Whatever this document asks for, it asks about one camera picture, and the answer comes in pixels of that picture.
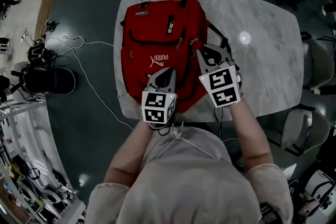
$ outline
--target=gray chair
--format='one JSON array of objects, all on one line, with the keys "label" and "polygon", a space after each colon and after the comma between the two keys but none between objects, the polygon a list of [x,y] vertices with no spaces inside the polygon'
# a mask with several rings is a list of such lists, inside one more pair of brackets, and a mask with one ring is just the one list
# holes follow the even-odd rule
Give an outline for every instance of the gray chair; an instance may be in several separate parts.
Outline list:
[{"label": "gray chair", "polygon": [[334,60],[330,53],[323,48],[307,32],[301,32],[303,45],[309,47],[305,51],[304,89],[318,88],[328,83],[334,75]]},{"label": "gray chair", "polygon": [[[303,119],[307,114],[306,111],[311,112],[311,126],[302,145],[297,146],[295,142],[300,136]],[[287,113],[283,124],[280,143],[271,139],[268,139],[268,141],[295,156],[300,156],[312,148],[322,145],[327,140],[330,132],[330,123],[321,112],[316,108],[302,104],[295,106]]]}]

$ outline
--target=sleeve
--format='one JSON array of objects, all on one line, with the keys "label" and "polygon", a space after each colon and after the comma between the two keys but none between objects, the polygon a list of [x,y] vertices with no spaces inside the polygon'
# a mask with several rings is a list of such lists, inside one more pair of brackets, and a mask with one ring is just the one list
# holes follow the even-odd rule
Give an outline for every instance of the sleeve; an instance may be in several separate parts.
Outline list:
[{"label": "sleeve", "polygon": [[116,183],[97,185],[90,195],[85,223],[115,223],[128,190]]},{"label": "sleeve", "polygon": [[293,203],[282,170],[275,164],[261,164],[249,170],[245,177],[252,185],[259,202],[272,206],[283,224],[291,224]]}]

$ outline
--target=dark floor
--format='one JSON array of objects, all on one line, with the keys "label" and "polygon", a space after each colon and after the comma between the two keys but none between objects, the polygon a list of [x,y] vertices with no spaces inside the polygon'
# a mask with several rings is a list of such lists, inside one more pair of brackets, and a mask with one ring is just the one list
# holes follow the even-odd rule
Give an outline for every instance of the dark floor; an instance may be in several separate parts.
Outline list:
[{"label": "dark floor", "polygon": [[[90,41],[105,41],[113,43],[114,24],[121,0],[55,0],[51,10],[50,20],[59,22],[51,37],[84,36]],[[275,4],[274,0],[265,0]],[[320,12],[320,6],[310,1],[301,3],[299,10],[293,12],[301,30],[310,32],[315,37],[330,35],[328,20]],[[57,51],[65,51],[64,45],[55,42],[51,47]],[[83,63],[88,77],[107,105],[118,117],[131,125],[136,121],[122,116],[116,95],[116,85],[113,72],[113,48],[103,44],[85,45],[77,50],[77,55]],[[77,60],[72,53],[57,59],[57,65],[65,66],[76,72],[78,85],[71,95],[54,95],[47,97],[48,112],[52,132],[58,147],[67,175],[78,191],[79,197],[88,202],[94,186],[103,180],[104,173],[119,146],[129,135],[130,130],[120,124],[103,106],[87,84]],[[336,118],[336,102],[333,97],[321,97],[304,91],[304,104],[325,107],[327,117],[332,121]],[[272,117],[266,116],[260,120],[267,129],[274,129]],[[216,131],[216,124],[211,124]],[[232,122],[223,123],[223,137],[234,137]],[[226,143],[230,152],[234,153],[237,141]],[[297,162],[300,173],[314,160],[316,151],[295,158],[287,152],[272,147],[276,163],[281,167]],[[87,178],[85,184],[79,178]]]}]

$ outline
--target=white tabletop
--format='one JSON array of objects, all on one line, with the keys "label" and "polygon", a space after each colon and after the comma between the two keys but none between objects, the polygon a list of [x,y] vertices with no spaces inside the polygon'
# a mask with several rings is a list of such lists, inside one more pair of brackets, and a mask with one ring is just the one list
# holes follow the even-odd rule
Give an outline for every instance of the white tabletop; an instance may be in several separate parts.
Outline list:
[{"label": "white tabletop", "polygon": [[[120,107],[124,116],[132,119],[141,118],[141,107],[127,94],[123,81],[120,22],[129,6],[146,1],[160,0],[122,0],[114,31],[114,74]],[[303,84],[303,46],[295,16],[262,0],[198,1],[206,18],[229,40],[243,78],[241,90],[254,115],[267,115],[297,105]],[[247,45],[239,38],[242,32],[251,36]],[[210,30],[208,44],[220,44],[218,36]],[[230,119],[229,110],[224,109],[223,121]],[[216,121],[208,94],[185,113],[177,114],[176,121]]]}]

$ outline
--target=zipper pull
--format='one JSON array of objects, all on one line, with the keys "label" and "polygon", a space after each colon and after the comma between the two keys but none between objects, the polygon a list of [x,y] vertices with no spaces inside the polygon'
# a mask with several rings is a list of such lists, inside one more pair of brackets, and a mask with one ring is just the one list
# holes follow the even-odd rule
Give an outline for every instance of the zipper pull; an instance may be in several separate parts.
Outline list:
[{"label": "zipper pull", "polygon": [[200,37],[196,37],[195,39],[191,40],[191,41],[190,41],[190,45],[191,45],[192,43],[194,43],[196,40],[199,40],[199,39],[200,39]]},{"label": "zipper pull", "polygon": [[183,40],[182,37],[180,37],[180,40],[178,41],[179,44],[177,44],[177,47],[176,47],[177,50],[180,49],[182,40]]},{"label": "zipper pull", "polygon": [[171,34],[173,31],[174,21],[171,21],[168,27],[168,34]]}]

